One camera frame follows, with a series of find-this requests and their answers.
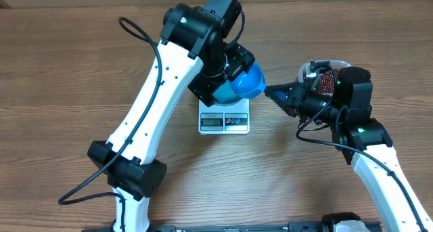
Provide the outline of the blue plastic measuring scoop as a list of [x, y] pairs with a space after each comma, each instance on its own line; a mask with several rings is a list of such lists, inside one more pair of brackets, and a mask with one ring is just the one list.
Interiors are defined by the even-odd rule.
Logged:
[[248, 72], [241, 72], [233, 81], [230, 87], [243, 99], [253, 99], [261, 93], [265, 93], [265, 76], [262, 68], [254, 62]]

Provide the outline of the red beans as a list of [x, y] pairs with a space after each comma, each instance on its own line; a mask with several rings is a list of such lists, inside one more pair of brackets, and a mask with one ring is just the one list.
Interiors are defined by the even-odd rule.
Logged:
[[336, 88], [336, 80], [331, 70], [320, 74], [315, 79], [308, 79], [306, 77], [306, 68], [299, 70], [298, 79], [303, 82], [307, 91], [320, 93], [324, 95], [332, 95]]

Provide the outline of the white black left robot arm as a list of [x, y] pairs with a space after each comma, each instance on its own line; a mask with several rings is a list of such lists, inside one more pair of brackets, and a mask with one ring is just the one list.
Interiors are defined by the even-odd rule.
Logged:
[[230, 85], [255, 58], [237, 41], [226, 41], [244, 17], [238, 0], [208, 0], [202, 7], [180, 3], [166, 12], [152, 69], [131, 109], [107, 140], [94, 141], [87, 152], [116, 199], [111, 231], [149, 230], [149, 200], [166, 174], [156, 151], [186, 90], [198, 98], [201, 134], [249, 132], [249, 101]]

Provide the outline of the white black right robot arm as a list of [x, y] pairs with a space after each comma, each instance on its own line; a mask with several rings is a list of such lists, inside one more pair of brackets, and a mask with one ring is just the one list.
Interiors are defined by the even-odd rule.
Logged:
[[320, 144], [343, 153], [367, 188], [387, 231], [431, 231], [432, 219], [406, 179], [390, 135], [371, 117], [370, 72], [345, 67], [333, 77], [332, 95], [315, 92], [309, 82], [269, 85], [264, 92], [287, 115], [299, 117], [299, 131], [314, 121], [329, 125], [332, 140]]

